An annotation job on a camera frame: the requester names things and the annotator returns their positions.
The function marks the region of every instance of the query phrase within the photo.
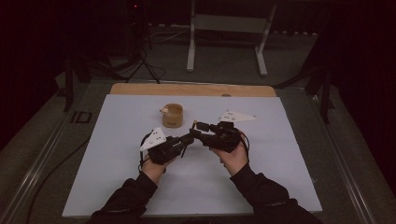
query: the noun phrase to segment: dark background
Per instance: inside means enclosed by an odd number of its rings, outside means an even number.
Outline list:
[[[64,71],[69,47],[102,62],[106,62],[107,55],[125,54],[124,22],[138,24],[141,16],[135,11],[131,14],[134,17],[125,18],[120,10],[122,1],[112,2],[1,1],[0,148],[58,90],[54,78]],[[212,1],[211,5],[221,2]],[[349,3],[352,2],[285,1],[277,8],[272,32],[290,36],[295,32],[320,33],[305,68],[324,65],[332,71],[332,84],[339,88],[379,168],[396,192],[396,7],[385,0]],[[197,9],[216,9],[209,5],[201,1]],[[238,1],[221,8],[222,11],[216,9],[217,13],[261,15],[258,9],[251,10]],[[101,21],[103,16],[113,20]],[[190,3],[151,0],[148,20],[153,25],[189,24]]]

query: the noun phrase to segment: person's right hand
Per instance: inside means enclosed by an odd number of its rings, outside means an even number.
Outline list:
[[[248,155],[242,141],[230,153],[220,149],[210,148],[210,150],[220,157],[220,162],[224,163],[224,167],[231,176],[238,173],[248,163]]]

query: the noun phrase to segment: person's right arm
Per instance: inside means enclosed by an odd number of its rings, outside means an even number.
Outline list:
[[[231,153],[211,148],[231,175],[235,186],[252,205],[256,223],[321,223],[314,215],[291,199],[288,191],[263,174],[255,174],[248,164],[242,144]]]

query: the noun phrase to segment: person's left hand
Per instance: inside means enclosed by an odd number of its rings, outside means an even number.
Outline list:
[[[149,159],[149,154],[145,156],[145,162],[142,166],[142,172],[145,173],[148,178],[152,180],[157,186],[160,184],[161,176],[163,175],[163,171],[166,166],[172,163],[176,158],[167,162],[164,165],[156,164]]]

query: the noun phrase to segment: hand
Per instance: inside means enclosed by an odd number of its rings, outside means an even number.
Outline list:
[[[154,182],[158,186],[160,184],[160,179],[166,166],[172,163],[172,161],[174,161],[175,159],[176,158],[172,159],[164,165],[160,165],[152,162],[149,159],[149,154],[147,154],[145,156],[145,162],[142,166],[142,172],[145,173],[145,175],[148,176],[148,178],[150,178],[152,182]]]
[[[231,176],[238,173],[248,163],[248,155],[242,141],[230,153],[216,148],[210,148],[210,150],[220,157],[220,162],[224,163],[224,167]]]

